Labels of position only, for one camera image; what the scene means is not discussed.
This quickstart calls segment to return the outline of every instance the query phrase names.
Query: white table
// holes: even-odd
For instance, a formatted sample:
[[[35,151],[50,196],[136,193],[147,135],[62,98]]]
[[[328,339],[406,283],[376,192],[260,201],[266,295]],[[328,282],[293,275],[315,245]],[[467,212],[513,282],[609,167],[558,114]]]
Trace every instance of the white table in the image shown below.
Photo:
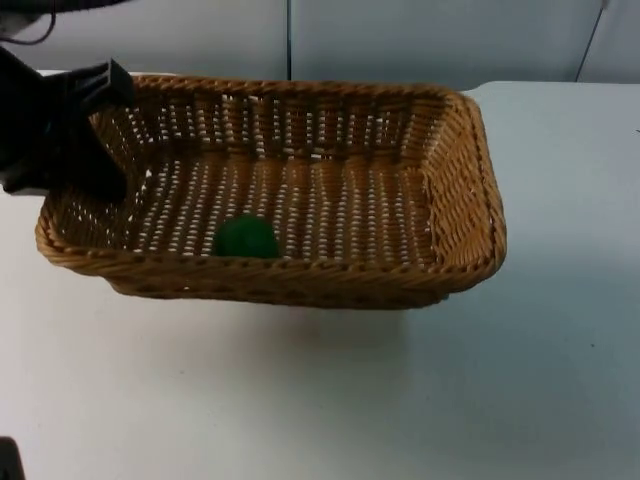
[[[0,434],[28,480],[640,478],[640,86],[493,83],[509,254],[406,314],[115,294],[0,197]]]

